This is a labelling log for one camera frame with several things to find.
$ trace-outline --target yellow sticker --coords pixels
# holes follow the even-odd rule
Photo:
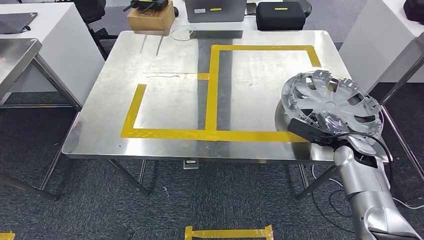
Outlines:
[[[186,226],[184,232],[184,240],[199,239],[266,239],[274,240],[274,232],[272,225],[266,226],[265,229],[225,229],[225,230],[196,230],[193,226]]]

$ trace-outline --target black case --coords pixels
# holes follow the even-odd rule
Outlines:
[[[256,8],[256,25],[261,31],[302,30],[305,14],[300,3],[260,2]]]
[[[406,0],[403,9],[409,20],[424,24],[424,0]]]

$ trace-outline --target yellow tape marking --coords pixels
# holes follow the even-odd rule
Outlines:
[[[209,60],[209,83],[207,84],[206,116],[204,129],[213,131],[217,129],[218,111],[218,74],[220,71],[219,45],[212,45]]]
[[[0,232],[0,240],[13,240],[15,234],[13,232]]]
[[[273,228],[271,225],[265,229],[228,229],[228,230],[196,230],[193,226],[186,226],[184,240],[200,239],[235,239],[235,238],[265,238],[274,240]]]
[[[320,60],[312,45],[212,45],[212,47],[214,46],[218,46],[221,51],[306,51],[312,67],[321,67]]]
[[[134,129],[134,123],[136,122],[137,114],[139,114],[140,105],[142,104],[143,96],[146,91],[146,84],[138,84],[135,89],[134,96],[132,97],[131,105],[129,105],[128,113],[126,114],[125,121],[123,122],[121,138],[128,138]]]
[[[281,131],[222,131],[217,130],[218,75],[220,51],[306,51],[313,67],[321,67],[320,60],[312,45],[212,45],[210,50],[209,73],[198,73],[198,80],[208,80],[206,97],[205,129],[162,129],[134,128],[145,84],[139,84],[129,106],[122,127],[121,138],[181,139],[228,142],[292,142],[306,143],[307,140]]]
[[[197,79],[198,80],[209,80],[209,73],[198,73]]]

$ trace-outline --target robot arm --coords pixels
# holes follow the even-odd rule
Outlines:
[[[375,164],[365,165],[355,151],[340,146],[334,152],[334,162],[350,202],[356,239],[422,240],[395,206],[381,159],[368,156]]]
[[[366,140],[355,133],[338,137],[297,118],[291,119],[287,129],[335,149],[334,163],[350,202],[357,240],[423,240],[395,206],[383,160]]]

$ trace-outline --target gray carpet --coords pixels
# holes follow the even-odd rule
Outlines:
[[[327,30],[335,42],[342,42],[364,2],[311,0],[314,10],[305,27]],[[121,9],[107,8],[106,16],[92,26],[106,27],[111,34],[129,29]],[[113,41],[105,42],[112,47]],[[390,87],[389,83],[378,84],[371,95],[379,99]],[[422,92],[424,84],[409,83],[387,107],[408,139],[415,139],[410,142],[411,147],[424,164]],[[29,98],[48,102],[42,96]],[[38,186],[74,114],[72,109],[0,110],[0,171]],[[424,184],[387,124],[383,137],[396,159],[393,195],[401,200],[423,195]],[[140,161],[120,162],[133,175],[139,173]],[[325,167],[317,167],[316,173],[324,170]],[[144,184],[152,190],[151,195],[134,191],[104,160],[62,156],[47,187],[60,195],[59,201],[43,200],[0,185],[0,232],[14,231],[19,240],[110,240],[120,226],[129,224],[136,230],[134,240],[182,240],[187,225],[195,230],[272,225],[276,240],[354,238],[328,223],[311,197],[294,199],[302,189],[296,166],[202,162],[198,170],[183,170],[179,161],[149,161]],[[315,199],[330,220],[352,230],[351,220],[338,215],[329,204],[330,194],[339,189],[327,182],[314,194]],[[350,213],[341,192],[333,195],[331,202],[338,211]],[[399,209],[424,236],[424,209]]]

